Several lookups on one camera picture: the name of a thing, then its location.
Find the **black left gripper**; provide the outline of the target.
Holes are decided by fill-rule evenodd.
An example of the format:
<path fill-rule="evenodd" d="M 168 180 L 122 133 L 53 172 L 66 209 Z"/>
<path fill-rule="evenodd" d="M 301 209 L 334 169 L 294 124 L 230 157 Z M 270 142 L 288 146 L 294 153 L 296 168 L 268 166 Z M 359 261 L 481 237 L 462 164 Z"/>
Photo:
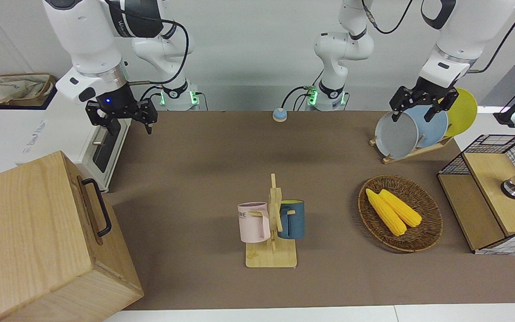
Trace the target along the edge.
<path fill-rule="evenodd" d="M 441 111 L 448 111 L 458 99 L 459 93 L 452 90 L 452 85 L 444 88 L 424 77 L 419 76 L 412 91 L 406 86 L 399 86 L 390 99 L 392 121 L 397 122 L 400 115 L 411 107 L 417 105 L 431 105 L 425 114 L 425 122 L 430 122 Z"/>

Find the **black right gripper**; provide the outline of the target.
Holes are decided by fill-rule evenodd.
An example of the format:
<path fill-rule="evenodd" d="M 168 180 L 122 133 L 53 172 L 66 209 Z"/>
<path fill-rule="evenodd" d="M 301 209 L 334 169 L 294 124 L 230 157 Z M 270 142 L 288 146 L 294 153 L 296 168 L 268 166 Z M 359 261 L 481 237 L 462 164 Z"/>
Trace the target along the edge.
<path fill-rule="evenodd" d="M 108 93 L 96 96 L 97 102 L 86 103 L 87 116 L 94 126 L 104 127 L 110 136 L 118 136 L 120 123 L 114 118 L 135 118 L 139 112 L 139 122 L 143 123 L 147 134 L 152 134 L 152 126 L 157 122 L 158 112 L 151 99 L 135 100 L 129 84 Z"/>

